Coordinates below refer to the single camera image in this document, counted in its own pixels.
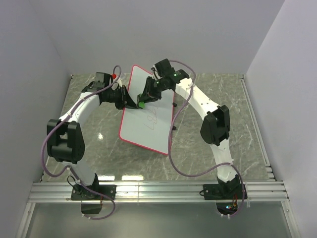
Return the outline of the aluminium side rail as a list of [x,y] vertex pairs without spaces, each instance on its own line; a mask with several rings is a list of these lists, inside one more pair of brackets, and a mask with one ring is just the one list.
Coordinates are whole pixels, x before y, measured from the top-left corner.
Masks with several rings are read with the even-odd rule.
[[265,149],[265,145],[264,145],[264,142],[263,142],[263,139],[262,139],[262,135],[261,135],[259,126],[258,126],[258,122],[256,120],[256,116],[255,116],[255,113],[254,113],[254,110],[253,110],[253,106],[252,106],[252,103],[251,103],[251,100],[250,100],[250,96],[249,96],[248,91],[247,91],[247,87],[246,87],[246,83],[245,83],[245,75],[244,74],[239,74],[239,79],[241,81],[243,92],[244,92],[245,97],[246,97],[246,101],[247,101],[247,104],[248,104],[249,112],[250,112],[250,115],[251,115],[251,118],[252,118],[252,122],[253,122],[253,125],[254,125],[254,128],[255,128],[255,132],[256,132],[256,135],[257,135],[257,139],[258,139],[258,142],[259,142],[259,145],[260,145],[262,157],[264,159],[265,170],[266,170],[266,174],[268,176],[268,181],[276,181],[275,175],[273,173],[273,170],[272,170],[272,167],[271,167],[271,164],[270,164],[270,161],[269,161],[266,149]]

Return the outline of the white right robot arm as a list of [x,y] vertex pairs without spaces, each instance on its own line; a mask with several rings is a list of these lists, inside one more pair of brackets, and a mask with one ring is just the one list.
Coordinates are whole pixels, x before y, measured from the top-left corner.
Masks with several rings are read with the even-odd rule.
[[198,88],[194,72],[189,75],[182,69],[175,70],[172,63],[172,60],[163,59],[154,64],[153,75],[146,79],[145,88],[137,97],[137,107],[143,109],[145,104],[160,100],[164,91],[172,90],[185,100],[178,115],[187,105],[195,109],[203,121],[200,135],[210,146],[216,163],[219,194],[230,198],[242,179],[233,165],[229,149],[229,108],[215,103]]

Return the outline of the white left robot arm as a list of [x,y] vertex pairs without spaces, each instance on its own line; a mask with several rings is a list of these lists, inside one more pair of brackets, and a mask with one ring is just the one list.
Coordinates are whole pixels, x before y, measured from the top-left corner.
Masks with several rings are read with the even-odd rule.
[[64,170],[72,171],[75,182],[84,185],[82,192],[88,199],[97,198],[101,188],[96,174],[82,160],[85,153],[82,126],[102,103],[113,103],[118,110],[137,109],[118,75],[97,72],[94,81],[82,89],[79,99],[68,112],[49,120],[42,146],[50,157],[64,165]]

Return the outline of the aluminium mounting rail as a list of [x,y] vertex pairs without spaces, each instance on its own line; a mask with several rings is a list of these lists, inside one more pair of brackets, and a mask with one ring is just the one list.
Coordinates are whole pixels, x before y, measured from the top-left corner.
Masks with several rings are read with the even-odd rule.
[[[199,195],[204,181],[113,181],[115,203],[199,203],[206,202]],[[281,181],[247,182],[249,202],[289,201],[284,183]],[[29,203],[99,203],[98,200],[72,200],[72,187],[66,182],[34,183],[28,197]]]

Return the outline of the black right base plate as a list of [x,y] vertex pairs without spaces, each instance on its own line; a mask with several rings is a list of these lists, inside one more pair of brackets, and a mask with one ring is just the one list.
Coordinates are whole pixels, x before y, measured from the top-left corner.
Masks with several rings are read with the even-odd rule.
[[223,184],[203,184],[203,189],[199,192],[199,195],[204,200],[242,199],[243,189],[240,184],[232,188]]

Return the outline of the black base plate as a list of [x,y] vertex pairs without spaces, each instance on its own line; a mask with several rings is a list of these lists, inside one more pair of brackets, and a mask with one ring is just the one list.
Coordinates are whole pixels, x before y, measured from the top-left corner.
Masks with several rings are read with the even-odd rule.
[[223,184],[203,184],[203,189],[199,192],[199,195],[204,200],[242,199],[243,189],[240,184],[232,188]]
[[81,185],[74,185],[70,200],[72,201],[92,201],[92,200],[114,200],[116,195],[116,185],[99,185],[95,192],[85,189]]

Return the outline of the green whiteboard eraser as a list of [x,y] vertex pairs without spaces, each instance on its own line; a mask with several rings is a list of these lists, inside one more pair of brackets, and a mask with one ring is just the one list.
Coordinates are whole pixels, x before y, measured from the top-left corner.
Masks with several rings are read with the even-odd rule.
[[140,109],[144,109],[144,108],[145,108],[145,103],[142,102],[142,101],[138,102],[138,107],[139,107]]

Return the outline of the red framed whiteboard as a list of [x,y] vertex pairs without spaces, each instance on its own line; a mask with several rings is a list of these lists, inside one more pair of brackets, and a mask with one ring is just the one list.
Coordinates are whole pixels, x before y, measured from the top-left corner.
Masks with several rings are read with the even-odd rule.
[[168,154],[168,135],[173,118],[174,92],[162,92],[162,99],[146,103],[143,109],[127,109],[122,113],[119,138],[140,147]]

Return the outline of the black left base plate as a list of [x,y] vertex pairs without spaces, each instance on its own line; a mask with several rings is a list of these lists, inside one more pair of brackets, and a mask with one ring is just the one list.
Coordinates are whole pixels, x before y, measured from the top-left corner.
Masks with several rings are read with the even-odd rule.
[[95,192],[85,189],[81,185],[74,185],[70,200],[72,201],[92,201],[92,200],[114,200],[116,195],[116,185],[99,185]]

